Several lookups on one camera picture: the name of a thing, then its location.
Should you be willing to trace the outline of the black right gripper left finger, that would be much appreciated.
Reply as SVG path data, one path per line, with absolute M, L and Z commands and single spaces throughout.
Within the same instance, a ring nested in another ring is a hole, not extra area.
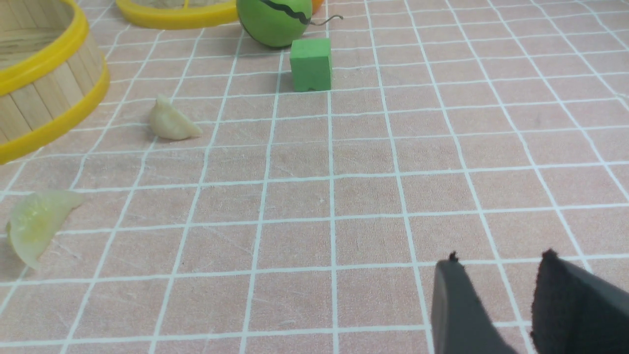
M 456 252 L 434 267 L 431 327 L 436 354 L 514 354 L 492 324 Z

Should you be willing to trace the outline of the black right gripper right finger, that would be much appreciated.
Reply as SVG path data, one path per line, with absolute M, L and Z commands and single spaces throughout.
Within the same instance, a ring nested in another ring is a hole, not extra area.
M 548 249 L 533 293 L 531 337 L 540 354 L 626 354 L 629 294 Z

